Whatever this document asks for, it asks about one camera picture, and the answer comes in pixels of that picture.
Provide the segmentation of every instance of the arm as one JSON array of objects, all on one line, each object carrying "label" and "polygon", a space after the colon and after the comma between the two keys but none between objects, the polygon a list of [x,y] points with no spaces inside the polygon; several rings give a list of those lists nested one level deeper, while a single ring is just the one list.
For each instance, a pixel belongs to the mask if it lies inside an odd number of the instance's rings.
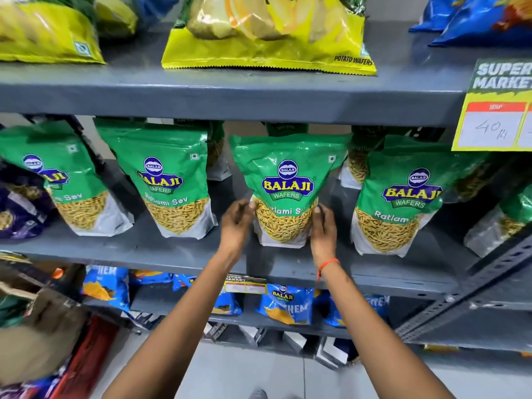
[{"label": "arm", "polygon": [[[316,267],[336,257],[334,215],[323,205],[313,214],[311,248]],[[380,399],[454,398],[381,319],[338,263],[327,264],[321,275]]]},{"label": "arm", "polygon": [[228,208],[221,221],[218,251],[116,376],[103,399],[174,398],[223,283],[242,254],[254,212],[251,206],[240,200]]}]

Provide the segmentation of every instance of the gray floor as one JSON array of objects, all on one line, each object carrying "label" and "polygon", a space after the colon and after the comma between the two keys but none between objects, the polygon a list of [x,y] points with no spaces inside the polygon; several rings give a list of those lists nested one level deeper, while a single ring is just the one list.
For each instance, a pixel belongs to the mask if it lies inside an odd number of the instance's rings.
[{"label": "gray floor", "polygon": [[[145,338],[121,332],[91,399],[102,397]],[[524,399],[532,392],[530,374],[431,368],[457,399]],[[335,372],[313,360],[209,343],[199,344],[176,398],[247,399],[257,388],[269,399],[378,399],[361,364]]]}]

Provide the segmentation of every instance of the forearm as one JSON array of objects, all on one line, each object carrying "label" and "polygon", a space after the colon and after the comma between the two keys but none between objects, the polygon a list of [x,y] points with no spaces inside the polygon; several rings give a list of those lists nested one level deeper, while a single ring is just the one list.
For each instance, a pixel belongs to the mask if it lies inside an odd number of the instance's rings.
[{"label": "forearm", "polygon": [[380,399],[451,399],[453,395],[384,322],[337,263],[322,271]]},{"label": "forearm", "polygon": [[152,332],[103,395],[103,399],[174,398],[203,335],[231,258],[217,253]]}]

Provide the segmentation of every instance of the orange thread bracelet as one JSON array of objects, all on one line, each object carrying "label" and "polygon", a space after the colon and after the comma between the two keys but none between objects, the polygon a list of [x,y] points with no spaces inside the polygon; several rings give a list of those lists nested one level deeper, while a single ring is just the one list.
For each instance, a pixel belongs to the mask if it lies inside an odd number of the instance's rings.
[{"label": "orange thread bracelet", "polygon": [[316,281],[318,281],[320,279],[321,271],[323,270],[323,268],[325,266],[327,266],[330,262],[336,262],[336,263],[340,264],[340,261],[338,259],[334,258],[334,257],[332,259],[329,259],[328,261],[323,262],[321,264],[320,268],[318,269],[318,277],[316,278]]}]

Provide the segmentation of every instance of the shoe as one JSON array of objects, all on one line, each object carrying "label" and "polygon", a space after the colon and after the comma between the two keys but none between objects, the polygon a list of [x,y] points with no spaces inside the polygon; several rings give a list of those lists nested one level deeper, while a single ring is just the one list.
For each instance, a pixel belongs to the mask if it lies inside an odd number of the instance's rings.
[{"label": "shoe", "polygon": [[262,389],[257,389],[251,394],[249,399],[268,399],[268,396],[266,395],[266,392]]}]

